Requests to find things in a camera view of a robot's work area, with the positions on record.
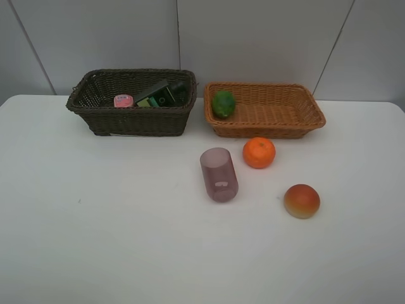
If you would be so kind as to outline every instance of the gray wall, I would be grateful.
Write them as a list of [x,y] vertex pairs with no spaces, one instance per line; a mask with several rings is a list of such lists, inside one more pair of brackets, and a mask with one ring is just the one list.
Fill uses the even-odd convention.
[[176,0],[13,0],[58,94],[98,68],[179,68]]
[[0,0],[0,105],[17,94],[52,89],[9,3]]
[[356,0],[315,97],[405,110],[405,1]]
[[0,105],[69,94],[97,68],[181,66],[200,96],[215,80],[300,82],[405,109],[405,1],[356,0],[344,24],[352,1],[0,0]]
[[352,0],[178,0],[182,68],[200,81],[298,82],[313,91]]

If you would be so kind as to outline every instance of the apple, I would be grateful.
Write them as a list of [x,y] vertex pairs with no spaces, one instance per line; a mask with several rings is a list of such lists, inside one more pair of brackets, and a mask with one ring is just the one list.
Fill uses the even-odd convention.
[[285,209],[298,219],[312,217],[318,211],[320,204],[319,194],[308,185],[292,186],[284,195]]

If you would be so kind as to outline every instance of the orange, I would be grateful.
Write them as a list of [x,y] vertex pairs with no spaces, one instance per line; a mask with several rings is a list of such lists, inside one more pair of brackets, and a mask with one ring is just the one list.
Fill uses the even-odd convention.
[[268,167],[276,156],[274,144],[263,137],[250,139],[243,147],[243,159],[252,168]]

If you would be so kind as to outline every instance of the basket rim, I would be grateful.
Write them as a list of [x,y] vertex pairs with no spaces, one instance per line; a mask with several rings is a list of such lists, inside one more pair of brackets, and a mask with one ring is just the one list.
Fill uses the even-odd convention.
[[[101,72],[108,72],[108,73],[128,73],[128,72],[151,72],[151,73],[182,73],[187,74],[191,80],[191,90],[189,95],[187,96],[187,103],[183,106],[176,106],[176,107],[128,107],[128,108],[115,108],[114,106],[105,106],[101,108],[97,107],[90,107],[90,106],[77,106],[74,104],[75,99],[78,97],[80,91],[84,88],[87,79],[91,76],[101,73]],[[122,114],[124,113],[167,113],[167,114],[183,114],[188,113],[194,106],[194,103],[197,99],[197,81],[196,76],[193,72],[188,70],[176,70],[176,69],[169,69],[169,68],[122,68],[122,69],[115,69],[115,68],[104,68],[98,70],[91,70],[87,72],[82,80],[73,87],[72,93],[69,95],[68,101],[66,103],[66,107],[68,110],[76,113],[76,114],[98,114],[98,113],[116,113]]]
[[[219,120],[212,115],[211,111],[211,99],[209,97],[209,89],[212,86],[217,85],[228,85],[228,86],[249,86],[249,87],[295,87],[302,89],[305,94],[308,96],[310,103],[314,106],[315,111],[319,114],[320,119],[318,122],[314,123],[263,123],[263,122],[227,122]],[[245,129],[246,127],[255,127],[255,128],[271,128],[272,129],[284,129],[284,130],[315,130],[322,128],[326,124],[326,118],[319,108],[317,102],[315,101],[313,95],[310,91],[301,84],[289,84],[289,83],[265,83],[265,82],[209,82],[204,88],[204,116],[206,121],[212,125],[214,128],[224,128],[224,129]]]

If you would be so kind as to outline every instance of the pink object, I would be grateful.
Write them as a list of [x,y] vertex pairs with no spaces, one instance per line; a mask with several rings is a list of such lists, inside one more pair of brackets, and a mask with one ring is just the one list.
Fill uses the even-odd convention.
[[236,196],[239,185],[228,150],[209,149],[201,155],[200,163],[205,188],[211,199],[225,203]]
[[134,105],[134,99],[130,95],[117,95],[114,97],[115,108],[128,108]]

